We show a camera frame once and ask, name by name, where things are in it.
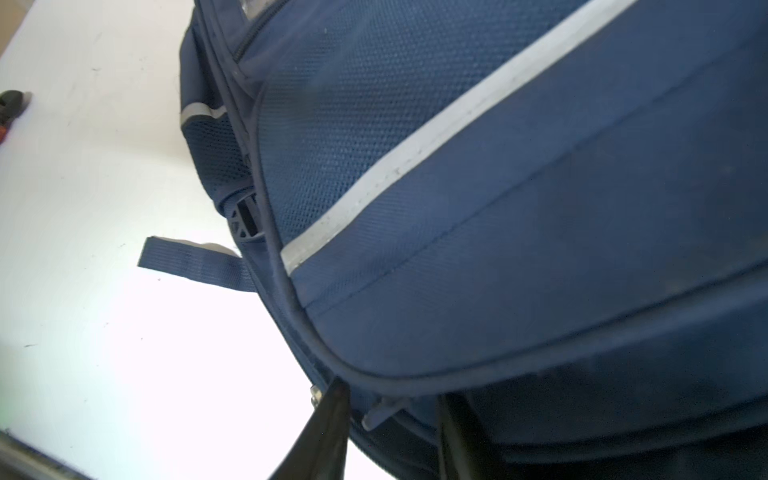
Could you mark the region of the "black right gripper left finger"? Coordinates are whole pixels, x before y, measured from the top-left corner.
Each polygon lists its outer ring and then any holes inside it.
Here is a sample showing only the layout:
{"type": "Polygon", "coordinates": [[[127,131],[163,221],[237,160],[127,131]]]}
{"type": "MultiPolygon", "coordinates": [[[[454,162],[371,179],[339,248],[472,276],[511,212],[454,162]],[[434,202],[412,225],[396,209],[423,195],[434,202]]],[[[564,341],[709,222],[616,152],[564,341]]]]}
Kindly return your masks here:
{"type": "Polygon", "coordinates": [[[349,430],[349,386],[335,379],[271,479],[342,480],[349,430]]]}

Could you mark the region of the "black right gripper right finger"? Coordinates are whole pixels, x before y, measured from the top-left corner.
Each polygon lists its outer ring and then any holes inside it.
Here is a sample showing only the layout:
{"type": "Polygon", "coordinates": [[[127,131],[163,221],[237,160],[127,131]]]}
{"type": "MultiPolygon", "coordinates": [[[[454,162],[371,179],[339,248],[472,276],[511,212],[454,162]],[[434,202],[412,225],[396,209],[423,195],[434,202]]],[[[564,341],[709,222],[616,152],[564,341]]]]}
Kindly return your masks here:
{"type": "Polygon", "coordinates": [[[441,479],[510,478],[506,463],[463,396],[440,396],[437,418],[441,479]]]}

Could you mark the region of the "navy blue backpack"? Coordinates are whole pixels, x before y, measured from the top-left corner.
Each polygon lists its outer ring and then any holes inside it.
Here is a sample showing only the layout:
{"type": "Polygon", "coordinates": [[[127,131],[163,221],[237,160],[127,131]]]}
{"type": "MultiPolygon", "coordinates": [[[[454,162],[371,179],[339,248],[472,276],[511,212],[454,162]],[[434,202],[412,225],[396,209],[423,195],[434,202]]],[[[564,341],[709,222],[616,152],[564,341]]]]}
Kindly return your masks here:
{"type": "Polygon", "coordinates": [[[767,475],[763,1],[198,1],[180,124],[349,443],[441,479],[465,398],[509,479],[767,475]]]}

